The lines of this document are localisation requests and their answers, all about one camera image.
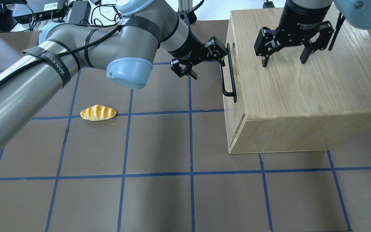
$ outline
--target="black strap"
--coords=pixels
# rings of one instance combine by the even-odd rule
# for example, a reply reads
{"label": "black strap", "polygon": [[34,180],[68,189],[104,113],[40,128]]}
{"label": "black strap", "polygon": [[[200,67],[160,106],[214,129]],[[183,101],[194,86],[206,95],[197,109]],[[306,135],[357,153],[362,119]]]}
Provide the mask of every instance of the black strap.
{"label": "black strap", "polygon": [[161,43],[161,37],[162,37],[161,29],[154,22],[146,18],[136,16],[136,15],[130,15],[130,16],[126,16],[120,19],[120,21],[118,22],[118,25],[121,25],[121,26],[130,25],[130,26],[135,26],[143,30],[146,30],[157,38],[158,46]]}
{"label": "black strap", "polygon": [[[85,39],[84,46],[90,43],[91,36],[96,31],[98,31],[98,29],[94,29],[88,33],[87,38]],[[84,49],[84,56],[85,56],[85,61],[87,62],[88,66],[90,66],[91,68],[94,68],[94,66],[91,64],[90,58],[88,57],[88,48]]]}
{"label": "black strap", "polygon": [[161,40],[161,43],[167,41],[169,38],[171,38],[171,37],[174,35],[174,33],[177,31],[177,28],[178,28],[178,25],[179,25],[179,24],[180,24],[180,17],[177,17],[176,26],[175,26],[174,29],[171,31],[171,33],[170,33],[169,35],[167,35],[166,38],[164,38],[164,39]]}
{"label": "black strap", "polygon": [[[56,43],[56,44],[62,46],[63,48],[65,48],[67,51],[71,51],[71,49],[70,49],[67,45],[63,44],[62,42],[60,42],[60,41],[58,41],[58,40],[55,40],[55,39],[47,39],[46,41],[54,42],[54,43]],[[80,68],[81,68],[80,61],[78,60],[78,58],[77,58],[77,56],[75,55],[75,53],[72,53],[71,55],[72,55],[72,57],[75,59],[75,63],[77,63],[78,70],[80,70]]]}
{"label": "black strap", "polygon": [[32,47],[30,49],[22,51],[24,54],[30,54],[34,57],[43,58],[60,76],[64,86],[70,82],[71,74],[67,66],[62,62],[57,54],[49,52],[42,47]]}

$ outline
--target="barcode label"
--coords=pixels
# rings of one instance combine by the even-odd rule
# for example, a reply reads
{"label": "barcode label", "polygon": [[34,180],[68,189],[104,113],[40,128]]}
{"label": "barcode label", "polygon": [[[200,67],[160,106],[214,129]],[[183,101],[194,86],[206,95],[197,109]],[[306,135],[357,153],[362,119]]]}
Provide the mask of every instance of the barcode label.
{"label": "barcode label", "polygon": [[57,9],[58,3],[48,3],[44,5],[44,11]]}

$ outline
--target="black handle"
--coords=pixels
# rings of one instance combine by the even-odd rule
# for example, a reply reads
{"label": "black handle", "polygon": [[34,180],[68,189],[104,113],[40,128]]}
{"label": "black handle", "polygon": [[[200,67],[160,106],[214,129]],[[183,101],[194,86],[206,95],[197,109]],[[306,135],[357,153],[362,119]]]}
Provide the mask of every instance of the black handle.
{"label": "black handle", "polygon": [[231,63],[231,53],[230,53],[230,44],[227,43],[227,53],[228,53],[228,66],[230,67],[230,78],[231,78],[231,89],[232,92],[228,92],[225,90],[224,85],[224,75],[223,75],[223,66],[221,63],[220,65],[220,76],[221,76],[221,90],[223,91],[223,95],[226,97],[233,97],[234,103],[237,102],[237,93],[236,93],[236,85],[234,82],[234,72],[233,72],[233,65]]}

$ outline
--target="wooden box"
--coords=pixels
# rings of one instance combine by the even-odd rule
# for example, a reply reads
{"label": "wooden box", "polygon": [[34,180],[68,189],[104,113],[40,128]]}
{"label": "wooden box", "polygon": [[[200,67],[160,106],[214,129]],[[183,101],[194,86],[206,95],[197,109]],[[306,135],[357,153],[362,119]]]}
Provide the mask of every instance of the wooden box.
{"label": "wooden box", "polygon": [[[231,154],[328,150],[371,128],[371,39],[347,20],[332,51],[301,64],[301,47],[274,53],[266,68],[254,54],[262,26],[275,29],[282,8],[231,12],[227,43],[237,103],[224,97]],[[332,6],[326,20],[338,17]],[[229,63],[225,87],[231,91]]]}

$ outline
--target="bread roll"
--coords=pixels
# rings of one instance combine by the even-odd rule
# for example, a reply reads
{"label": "bread roll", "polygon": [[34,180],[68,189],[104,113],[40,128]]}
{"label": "bread roll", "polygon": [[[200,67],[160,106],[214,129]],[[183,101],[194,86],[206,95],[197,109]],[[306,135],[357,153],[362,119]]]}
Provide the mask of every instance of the bread roll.
{"label": "bread roll", "polygon": [[101,121],[112,119],[115,115],[117,115],[117,111],[114,110],[113,108],[106,107],[103,105],[95,105],[81,111],[80,115],[83,119],[86,120]]}

